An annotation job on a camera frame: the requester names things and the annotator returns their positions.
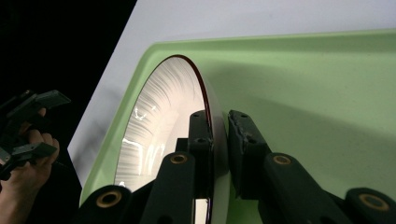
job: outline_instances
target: screw hole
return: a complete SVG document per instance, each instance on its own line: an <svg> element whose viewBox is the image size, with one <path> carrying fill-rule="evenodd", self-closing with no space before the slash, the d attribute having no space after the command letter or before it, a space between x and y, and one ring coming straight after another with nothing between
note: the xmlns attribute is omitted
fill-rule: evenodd
<svg viewBox="0 0 396 224"><path fill-rule="evenodd" d="M206 142L206 140L205 140L204 138L197 138L197 139L195 139L195 141L196 141L197 143L204 143L204 142Z"/></svg>
<svg viewBox="0 0 396 224"><path fill-rule="evenodd" d="M111 190L103 193L96 199L96 205L102 208L108 208L116 205L122 198L121 193L118 190Z"/></svg>
<svg viewBox="0 0 396 224"><path fill-rule="evenodd" d="M187 161L187 157L185 155L174 155L171 157L171 162L174 164L181 164Z"/></svg>

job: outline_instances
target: finger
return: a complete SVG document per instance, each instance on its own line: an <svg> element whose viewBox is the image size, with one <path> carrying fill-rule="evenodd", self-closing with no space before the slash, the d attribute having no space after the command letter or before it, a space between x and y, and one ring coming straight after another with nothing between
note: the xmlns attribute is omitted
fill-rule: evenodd
<svg viewBox="0 0 396 224"><path fill-rule="evenodd" d="M40 143L44 142L43 136L41 135L39 130L29 130L27 133L27 141L29 143Z"/></svg>
<svg viewBox="0 0 396 224"><path fill-rule="evenodd" d="M40 110L38 110L37 113L38 113L41 117L44 117L44 116L46 115L46 113L47 113L47 109L46 109L45 107L43 107L43 108L41 108ZM29 123L29 122L27 122L27 121L24 122L24 123L21 125L19 134L25 133L25 132L29 129L30 126L32 126L31 123Z"/></svg>

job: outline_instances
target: black plastic part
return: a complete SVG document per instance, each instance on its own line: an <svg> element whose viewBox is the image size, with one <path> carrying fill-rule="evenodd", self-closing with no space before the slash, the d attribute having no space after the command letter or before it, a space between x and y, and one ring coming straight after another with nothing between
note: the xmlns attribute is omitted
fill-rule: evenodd
<svg viewBox="0 0 396 224"><path fill-rule="evenodd" d="M195 198L212 197L213 153L212 137L204 110L190 115L188 151L195 158Z"/></svg>
<svg viewBox="0 0 396 224"><path fill-rule="evenodd" d="M140 224L193 223L194 169L190 153L174 152L163 158Z"/></svg>
<svg viewBox="0 0 396 224"><path fill-rule="evenodd" d="M130 222L132 194L125 187L109 185L92 193L72 218L72 224L126 224Z"/></svg>
<svg viewBox="0 0 396 224"><path fill-rule="evenodd" d="M288 223L352 223L292 156L271 153L263 170Z"/></svg>
<svg viewBox="0 0 396 224"><path fill-rule="evenodd" d="M396 202L377 190L350 189L346 193L346 206L356 223L396 223Z"/></svg>
<svg viewBox="0 0 396 224"><path fill-rule="evenodd" d="M230 171L236 197L258 200L262 195L260 167L271 149L249 115L231 110L228 121Z"/></svg>

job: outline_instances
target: white surface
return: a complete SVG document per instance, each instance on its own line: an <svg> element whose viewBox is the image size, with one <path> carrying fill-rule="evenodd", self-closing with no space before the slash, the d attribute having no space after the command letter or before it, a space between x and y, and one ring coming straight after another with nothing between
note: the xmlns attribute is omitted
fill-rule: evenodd
<svg viewBox="0 0 396 224"><path fill-rule="evenodd" d="M140 0L68 147L81 185L140 57L155 42L396 27L396 1Z"/></svg>

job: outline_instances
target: green tray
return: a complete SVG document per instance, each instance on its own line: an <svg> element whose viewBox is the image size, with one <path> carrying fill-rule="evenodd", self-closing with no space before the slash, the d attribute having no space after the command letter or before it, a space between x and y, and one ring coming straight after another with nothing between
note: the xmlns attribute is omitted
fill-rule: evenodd
<svg viewBox="0 0 396 224"><path fill-rule="evenodd" d="M396 199L396 29L162 42L142 56L83 187L80 202L113 184L121 139L149 74L182 54L210 83L226 129L249 114L275 152L288 153L327 191L377 189ZM261 223L236 200L227 223Z"/></svg>

